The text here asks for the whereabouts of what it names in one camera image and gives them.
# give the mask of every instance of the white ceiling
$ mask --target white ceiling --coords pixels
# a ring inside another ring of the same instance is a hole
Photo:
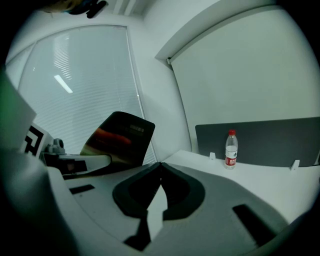
[[[106,0],[108,2],[108,6],[106,7],[107,10],[114,14],[119,14],[119,15],[142,15],[145,11],[145,9],[151,5],[152,3],[155,2],[155,0]],[[120,9],[117,13],[115,10],[115,7],[117,5],[120,5]]]

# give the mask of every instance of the desk surface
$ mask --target desk surface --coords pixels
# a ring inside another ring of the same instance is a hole
[[[320,190],[320,166],[270,167],[237,163],[227,170],[224,161],[180,150],[165,161],[233,180],[274,207],[287,221],[293,222],[308,211]]]

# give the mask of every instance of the white roller blind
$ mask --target white roller blind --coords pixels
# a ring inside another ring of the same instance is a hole
[[[195,126],[320,116],[320,69],[304,34],[283,9],[234,16],[171,59],[188,123]]]

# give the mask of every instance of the gray partition panel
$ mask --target gray partition panel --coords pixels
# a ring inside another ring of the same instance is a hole
[[[320,150],[320,117],[256,122],[201,124],[195,126],[199,153],[225,159],[229,129],[236,130],[237,162],[290,167],[313,166]]]

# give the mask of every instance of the window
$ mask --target window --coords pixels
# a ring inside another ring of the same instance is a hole
[[[18,57],[9,65],[14,66]],[[122,26],[80,27],[39,40],[28,56],[18,91],[37,113],[34,123],[62,139],[67,154],[79,154],[115,111],[143,118]],[[149,145],[143,163],[155,161]]]

